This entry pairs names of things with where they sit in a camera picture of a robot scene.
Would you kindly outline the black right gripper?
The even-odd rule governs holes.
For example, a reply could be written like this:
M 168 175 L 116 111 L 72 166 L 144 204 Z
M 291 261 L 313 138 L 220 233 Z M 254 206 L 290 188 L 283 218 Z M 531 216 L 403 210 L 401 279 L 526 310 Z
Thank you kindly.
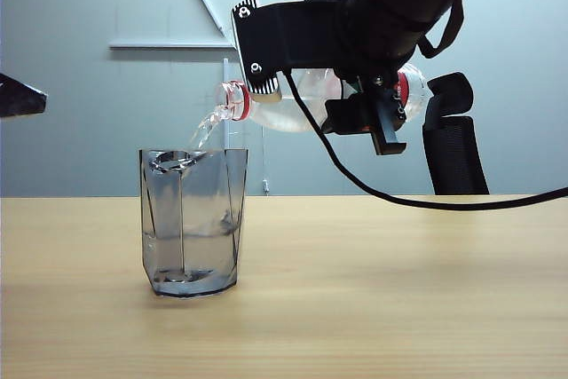
M 405 0 L 339 0 L 336 29 L 345 60 L 335 67 L 337 77 L 353 82 L 361 76 L 380 76 L 388 82 L 414 53 L 427 22 L 416 18 Z M 396 135 L 406 121 L 396 90 L 364 81 L 361 91 L 347 99 L 328 100 L 325 107 L 324 133 L 370 134 L 377 155 L 406 150 Z

